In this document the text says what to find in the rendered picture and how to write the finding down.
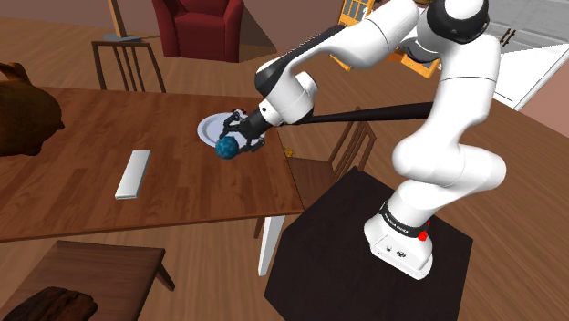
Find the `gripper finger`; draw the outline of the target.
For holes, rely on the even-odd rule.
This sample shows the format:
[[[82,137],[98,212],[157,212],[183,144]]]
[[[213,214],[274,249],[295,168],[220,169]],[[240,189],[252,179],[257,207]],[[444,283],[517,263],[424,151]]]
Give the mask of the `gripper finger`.
[[[243,120],[245,120],[245,113],[241,109],[235,109],[223,122],[222,133],[219,135],[219,138],[222,139],[230,132],[240,132]]]
[[[239,152],[256,152],[261,147],[263,147],[264,143],[264,137],[259,137],[257,139],[247,138],[245,144],[239,149]]]

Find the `blue ball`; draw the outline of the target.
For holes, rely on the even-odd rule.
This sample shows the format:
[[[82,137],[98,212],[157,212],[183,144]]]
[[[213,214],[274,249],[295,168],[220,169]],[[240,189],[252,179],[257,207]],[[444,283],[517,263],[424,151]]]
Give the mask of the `blue ball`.
[[[215,144],[216,155],[225,160],[230,160],[237,156],[239,150],[239,143],[233,136],[225,136],[223,138],[220,138]]]

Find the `white plate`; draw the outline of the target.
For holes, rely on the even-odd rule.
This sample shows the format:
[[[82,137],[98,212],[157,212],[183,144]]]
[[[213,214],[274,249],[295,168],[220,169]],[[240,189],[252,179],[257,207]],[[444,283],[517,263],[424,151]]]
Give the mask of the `white plate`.
[[[239,119],[232,121],[231,125],[238,125],[240,122],[239,120],[247,118],[247,116],[245,116],[241,111],[238,111],[237,113],[239,114]],[[230,118],[232,114],[233,112],[217,113],[203,119],[197,127],[197,133],[200,139],[207,145],[215,147],[216,142],[223,131],[223,123]],[[247,139],[240,132],[230,131],[227,136],[234,137],[237,140],[239,147],[246,145]],[[265,140],[265,133],[263,133],[259,139],[252,139],[251,145],[254,145],[258,140]]]

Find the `wooden slat-back chair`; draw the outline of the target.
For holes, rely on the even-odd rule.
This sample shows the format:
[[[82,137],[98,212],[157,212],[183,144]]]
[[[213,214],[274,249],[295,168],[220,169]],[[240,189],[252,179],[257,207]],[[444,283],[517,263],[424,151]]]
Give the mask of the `wooden slat-back chair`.
[[[351,168],[363,143],[367,141],[357,169],[363,171],[377,137],[365,121],[349,121],[328,160],[287,156],[303,209],[309,208]]]
[[[146,88],[142,79],[140,62],[137,55],[138,48],[147,50],[150,62],[153,65],[157,81],[162,93],[166,93],[165,84],[158,61],[154,55],[151,44],[147,42],[112,42],[112,41],[92,41],[91,42],[98,83],[101,90],[107,90],[104,72],[101,64],[100,48],[110,47],[114,53],[119,73],[122,78],[123,86],[126,91],[145,92]]]

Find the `wooden table with white leg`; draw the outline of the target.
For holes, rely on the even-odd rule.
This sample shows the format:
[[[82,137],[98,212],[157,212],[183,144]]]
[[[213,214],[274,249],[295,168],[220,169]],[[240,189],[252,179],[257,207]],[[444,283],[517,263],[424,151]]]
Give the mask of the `wooden table with white leg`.
[[[65,128],[35,157],[0,158],[0,243],[267,217],[303,210],[275,130],[256,152],[217,157],[206,117],[257,98],[52,88]],[[150,150],[136,199],[115,192],[134,150]]]

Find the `white flat remote control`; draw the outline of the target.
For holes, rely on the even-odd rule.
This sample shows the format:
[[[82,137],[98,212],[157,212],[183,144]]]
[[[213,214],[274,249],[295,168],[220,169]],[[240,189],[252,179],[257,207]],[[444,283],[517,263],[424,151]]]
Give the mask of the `white flat remote control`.
[[[150,150],[134,150],[131,153],[115,192],[116,200],[136,199],[139,196],[150,155]]]

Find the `floor lamp with grey base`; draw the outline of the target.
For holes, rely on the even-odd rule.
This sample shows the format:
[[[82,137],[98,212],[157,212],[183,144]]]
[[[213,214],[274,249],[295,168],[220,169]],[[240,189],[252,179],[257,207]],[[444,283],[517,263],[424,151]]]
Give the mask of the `floor lamp with grey base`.
[[[139,36],[129,35],[127,33],[119,9],[118,0],[108,0],[108,4],[114,26],[114,33],[104,35],[104,39],[111,42],[140,42],[141,38]]]

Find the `dark robot stand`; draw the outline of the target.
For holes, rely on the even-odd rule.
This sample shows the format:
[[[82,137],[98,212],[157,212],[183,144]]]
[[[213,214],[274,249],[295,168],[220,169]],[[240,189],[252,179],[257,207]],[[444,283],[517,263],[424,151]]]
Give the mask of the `dark robot stand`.
[[[352,168],[283,231],[264,296],[284,321],[458,320],[472,239],[433,217],[422,280],[376,258],[364,223],[392,192]]]

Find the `yellow wooden shelf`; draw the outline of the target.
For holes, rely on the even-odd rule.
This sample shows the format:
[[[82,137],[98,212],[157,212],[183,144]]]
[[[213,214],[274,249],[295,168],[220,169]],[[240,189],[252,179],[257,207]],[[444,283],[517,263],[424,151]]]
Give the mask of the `yellow wooden shelf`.
[[[368,16],[374,5],[382,1],[383,0],[344,0],[338,23],[342,26],[352,26]],[[440,69],[439,59],[428,63],[419,63],[399,49],[396,49],[388,55],[385,60],[388,62],[401,63],[424,78],[430,78],[436,69]]]

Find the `brown animal figure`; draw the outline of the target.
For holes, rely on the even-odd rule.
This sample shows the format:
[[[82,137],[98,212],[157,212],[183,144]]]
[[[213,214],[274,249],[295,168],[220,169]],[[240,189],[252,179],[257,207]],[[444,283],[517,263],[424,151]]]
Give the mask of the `brown animal figure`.
[[[36,156],[43,143],[65,128],[58,102],[34,86],[19,63],[0,63],[0,157]]]

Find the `brown cloth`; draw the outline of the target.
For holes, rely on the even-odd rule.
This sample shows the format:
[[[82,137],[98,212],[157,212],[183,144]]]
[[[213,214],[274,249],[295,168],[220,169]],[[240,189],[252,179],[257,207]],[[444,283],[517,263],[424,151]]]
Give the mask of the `brown cloth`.
[[[50,286],[13,308],[2,321],[88,321],[97,310],[92,296]]]

